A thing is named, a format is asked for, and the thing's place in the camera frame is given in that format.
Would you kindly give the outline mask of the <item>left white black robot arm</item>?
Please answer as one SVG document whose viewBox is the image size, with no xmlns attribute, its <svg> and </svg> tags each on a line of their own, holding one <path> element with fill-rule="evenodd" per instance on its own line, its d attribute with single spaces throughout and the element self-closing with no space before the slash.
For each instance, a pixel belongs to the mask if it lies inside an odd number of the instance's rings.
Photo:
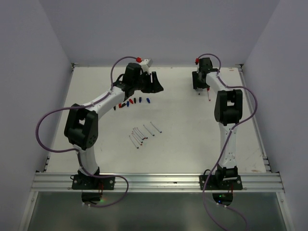
<svg viewBox="0 0 308 231">
<path fill-rule="evenodd" d="M 153 61 L 144 59 L 140 63 L 129 63 L 125 72 L 110 90 L 85 104 L 74 104 L 69 110 L 64 135 L 77 150 L 79 172 L 84 175 L 83 183 L 89 189 L 99 186 L 99 167 L 94 154 L 98 139 L 99 120 L 114 106 L 129 99 L 135 91 L 158 93 L 164 90 L 155 71 L 150 72 Z"/>
</svg>

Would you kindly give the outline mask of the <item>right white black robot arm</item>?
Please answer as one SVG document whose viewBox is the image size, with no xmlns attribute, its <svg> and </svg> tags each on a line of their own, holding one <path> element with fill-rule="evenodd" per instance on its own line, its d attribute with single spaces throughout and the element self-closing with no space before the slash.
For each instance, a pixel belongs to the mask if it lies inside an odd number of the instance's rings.
<svg viewBox="0 0 308 231">
<path fill-rule="evenodd" d="M 197 70 L 192 72 L 193 89 L 212 90 L 216 96 L 214 118 L 220 130 L 220 155 L 213 170 L 200 176 L 205 190 L 227 190 L 240 180 L 236 151 L 236 130 L 243 116 L 243 92 L 228 87 L 209 57 L 196 58 Z"/>
</svg>

